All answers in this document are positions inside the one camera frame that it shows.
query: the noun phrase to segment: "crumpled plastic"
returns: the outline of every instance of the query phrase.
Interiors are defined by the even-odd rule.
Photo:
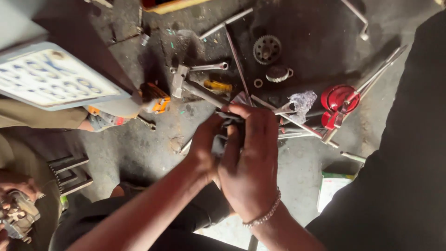
[[[313,106],[318,96],[313,91],[296,93],[289,97],[289,101],[294,104],[296,114],[290,115],[290,118],[298,124],[306,122],[306,114]]]

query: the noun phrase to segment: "white license plate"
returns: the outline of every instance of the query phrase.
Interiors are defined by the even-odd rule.
[[[120,94],[97,72],[53,49],[30,52],[1,64],[0,89],[41,106]]]

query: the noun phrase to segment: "man's right hand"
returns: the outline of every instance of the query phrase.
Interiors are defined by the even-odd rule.
[[[8,232],[3,228],[4,224],[0,224],[0,251],[6,251],[9,244]]]
[[[278,125],[273,112],[246,105],[229,111],[246,120],[246,136],[228,127],[228,141],[219,166],[222,191],[243,222],[268,213],[277,197]],[[240,140],[244,148],[240,153]]]

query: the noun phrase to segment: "metal gear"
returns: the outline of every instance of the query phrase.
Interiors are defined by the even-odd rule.
[[[266,71],[266,79],[273,83],[285,81],[293,75],[293,70],[283,65],[275,65]]]
[[[282,44],[272,35],[260,37],[254,43],[253,54],[259,64],[269,65],[279,59],[282,53]]]

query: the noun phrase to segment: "concrete floor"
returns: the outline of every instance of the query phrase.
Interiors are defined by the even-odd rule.
[[[112,45],[110,50],[136,86],[157,79],[160,87],[169,92],[168,83],[172,76],[165,72],[171,65],[231,60],[231,51],[222,31],[208,37],[207,42],[198,41],[195,34],[199,35],[240,10],[254,6],[254,14],[230,25],[231,32],[240,51],[249,90],[280,103],[283,97],[293,92],[314,89],[320,95],[320,91],[331,84],[360,82],[359,75],[372,71],[399,44],[410,45],[416,27],[441,10],[434,0],[352,3],[364,10],[370,21],[370,40],[367,42],[358,38],[362,25],[341,1],[212,0],[162,16],[144,13],[147,28],[152,31],[148,46],[140,46],[136,37]],[[115,0],[113,9],[96,3],[91,5],[91,22],[104,41],[111,39],[111,23],[118,41],[136,33],[139,0]],[[176,34],[169,34],[167,29],[175,30]],[[193,32],[179,32],[184,29]],[[281,40],[285,52],[280,62],[294,69],[295,77],[280,84],[264,81],[264,87],[256,89],[252,82],[264,78],[266,68],[252,57],[252,45],[264,34],[275,35]],[[407,53],[404,53],[382,76],[336,134],[334,140],[341,144],[339,150],[316,138],[289,139],[279,144],[278,185],[282,200],[303,226],[318,215],[320,171],[327,167],[346,167],[349,172],[355,172],[359,168],[357,163],[341,157],[339,151],[368,156],[378,149],[406,57]],[[237,90],[243,88],[234,62],[224,75],[218,73],[199,72],[191,77],[201,81],[209,74],[213,79],[221,78],[232,83]],[[92,201],[108,197],[118,184],[120,174],[146,183],[159,179],[182,160],[183,156],[176,151],[213,109],[203,100],[184,103],[173,99],[168,112],[143,115],[156,122],[156,132],[150,132],[136,120],[102,133],[78,132],[90,157],[89,172],[95,179],[83,194]],[[238,217],[228,218],[199,233],[241,248],[248,247],[250,237]]]

